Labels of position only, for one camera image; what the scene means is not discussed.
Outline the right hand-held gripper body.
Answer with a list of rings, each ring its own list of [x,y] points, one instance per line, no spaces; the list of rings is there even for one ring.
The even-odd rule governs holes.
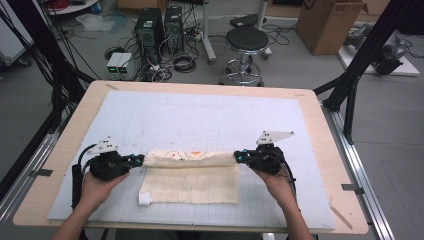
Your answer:
[[[275,146],[275,143],[294,136],[293,131],[263,131],[256,141],[257,148],[248,151],[248,166],[270,175],[277,175],[284,168],[291,176],[292,172],[288,166],[283,151]]]

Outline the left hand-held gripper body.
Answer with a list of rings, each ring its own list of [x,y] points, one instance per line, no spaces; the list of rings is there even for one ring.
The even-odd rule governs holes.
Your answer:
[[[126,174],[131,168],[131,156],[118,153],[118,145],[110,136],[100,140],[87,151],[92,158],[87,161],[92,175],[103,181],[109,181]]]

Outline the cream cloth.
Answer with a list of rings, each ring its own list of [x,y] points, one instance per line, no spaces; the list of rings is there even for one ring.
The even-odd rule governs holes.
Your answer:
[[[151,150],[138,204],[237,204],[238,165],[230,152]]]

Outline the person's left hand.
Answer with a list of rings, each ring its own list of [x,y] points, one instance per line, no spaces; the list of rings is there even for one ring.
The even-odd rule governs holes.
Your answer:
[[[84,176],[82,194],[78,208],[92,214],[104,201],[107,200],[112,190],[123,182],[129,173],[121,175],[109,181],[95,178],[91,172]]]

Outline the person's right hand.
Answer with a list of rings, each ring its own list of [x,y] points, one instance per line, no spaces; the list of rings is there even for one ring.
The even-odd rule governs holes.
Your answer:
[[[259,170],[255,170],[255,173],[263,180],[269,193],[283,210],[298,207],[288,179],[288,173],[284,168],[275,175],[270,175]]]

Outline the white foam mat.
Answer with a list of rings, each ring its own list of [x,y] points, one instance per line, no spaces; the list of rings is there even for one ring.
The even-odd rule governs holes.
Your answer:
[[[206,94],[109,92],[80,144],[75,161],[92,158],[88,146],[108,136],[122,155],[151,150],[230,152],[254,149],[263,131],[293,131],[277,142],[296,184],[299,208],[312,230],[336,227],[315,152],[296,99]],[[264,183],[238,164],[237,204],[138,204],[146,167],[129,177],[92,215],[102,223],[140,223],[177,227],[241,227],[281,230],[285,218]]]

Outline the thin wooden stick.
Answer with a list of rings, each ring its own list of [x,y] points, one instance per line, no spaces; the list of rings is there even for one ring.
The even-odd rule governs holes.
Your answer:
[[[352,224],[332,205],[330,204],[330,208],[333,213],[349,228],[353,229]]]

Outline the white power supply box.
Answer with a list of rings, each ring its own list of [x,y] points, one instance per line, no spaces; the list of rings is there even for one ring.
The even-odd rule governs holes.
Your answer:
[[[118,65],[119,65],[121,56],[122,56],[121,53],[115,52],[111,55],[107,63],[108,72],[112,77],[115,77],[118,73]]]
[[[128,77],[133,70],[132,54],[122,53],[117,65],[118,73],[123,77]]]

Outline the black round stool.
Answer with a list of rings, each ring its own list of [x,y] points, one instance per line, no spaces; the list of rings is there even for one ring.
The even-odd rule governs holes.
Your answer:
[[[253,62],[253,56],[268,47],[268,36],[256,28],[237,27],[227,32],[225,44],[233,52],[239,53],[240,57],[230,60],[224,66],[218,84],[223,85],[224,80],[229,80],[241,85],[256,83],[258,87],[263,87],[261,70]]]

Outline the white desk leg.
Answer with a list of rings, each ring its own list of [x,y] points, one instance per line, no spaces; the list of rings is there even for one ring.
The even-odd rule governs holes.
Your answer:
[[[212,44],[209,39],[209,0],[202,0],[202,9],[203,9],[203,30],[201,33],[201,40],[205,49],[205,52],[207,54],[208,63],[210,65],[214,64],[216,62],[216,55],[215,51],[212,47]]]
[[[265,19],[265,13],[266,13],[266,8],[268,5],[268,1],[269,0],[260,0],[260,5],[259,5],[259,10],[258,10],[258,18],[257,18],[257,22],[256,22],[256,28],[258,30],[262,29],[263,23],[264,23],[264,19]],[[271,55],[272,55],[272,51],[270,50],[269,47],[267,47],[262,53],[261,53],[262,57],[264,60],[267,60]]]

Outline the slim black computer tower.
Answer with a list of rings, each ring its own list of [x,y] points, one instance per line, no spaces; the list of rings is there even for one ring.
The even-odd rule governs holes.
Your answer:
[[[180,6],[168,6],[164,18],[167,45],[169,53],[177,53],[184,49],[182,8]]]

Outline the clear plastic bag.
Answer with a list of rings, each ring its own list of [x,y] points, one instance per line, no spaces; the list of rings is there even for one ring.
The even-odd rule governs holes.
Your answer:
[[[83,14],[76,20],[83,25],[85,31],[107,31],[109,29],[109,25],[102,16]]]

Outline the brown cardboard box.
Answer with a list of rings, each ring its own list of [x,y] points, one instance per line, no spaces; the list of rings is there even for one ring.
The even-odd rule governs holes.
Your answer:
[[[304,0],[296,32],[312,55],[337,54],[364,0]]]

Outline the white base board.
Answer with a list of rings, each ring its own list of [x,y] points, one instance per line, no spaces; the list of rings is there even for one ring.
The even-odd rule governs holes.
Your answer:
[[[353,46],[342,46],[339,49],[338,57],[344,68],[347,68],[352,62],[354,56],[356,55],[357,50]],[[417,70],[412,63],[410,63],[405,57],[400,59],[401,65],[398,66],[393,72],[390,73],[391,76],[418,76],[420,71]]]

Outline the aluminium rail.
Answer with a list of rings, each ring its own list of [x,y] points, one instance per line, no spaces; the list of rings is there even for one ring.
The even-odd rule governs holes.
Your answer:
[[[348,176],[351,179],[351,184],[358,185],[364,190],[363,194],[355,195],[358,197],[360,206],[365,213],[368,226],[372,229],[378,240],[395,240],[395,236],[374,192],[357,149],[354,144],[349,143],[348,138],[344,135],[343,116],[339,112],[329,110],[323,103],[321,103],[321,109],[334,135],[336,145],[341,153]]]
[[[11,188],[0,201],[0,230],[12,219],[12,214],[17,211],[33,182],[38,177],[29,176],[32,170],[42,169],[51,151],[59,138],[58,133],[48,133],[35,150],[29,155],[29,161],[25,164]]]

